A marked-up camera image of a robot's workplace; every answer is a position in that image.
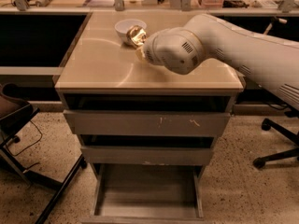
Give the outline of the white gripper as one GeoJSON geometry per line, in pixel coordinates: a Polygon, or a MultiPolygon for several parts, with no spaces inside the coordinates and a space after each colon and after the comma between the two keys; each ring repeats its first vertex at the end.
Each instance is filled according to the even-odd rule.
{"type": "Polygon", "coordinates": [[[147,60],[154,65],[169,65],[173,58],[174,41],[171,29],[152,34],[144,43],[143,48],[138,48],[135,53],[140,61],[147,60]]]}

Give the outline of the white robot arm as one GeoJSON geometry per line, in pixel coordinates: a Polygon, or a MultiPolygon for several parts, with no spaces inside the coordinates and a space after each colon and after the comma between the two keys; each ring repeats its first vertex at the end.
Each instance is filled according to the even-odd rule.
{"type": "Polygon", "coordinates": [[[184,26],[150,35],[137,50],[140,60],[187,75],[204,60],[222,61],[277,98],[299,109],[299,43],[254,33],[200,14],[184,26]]]}

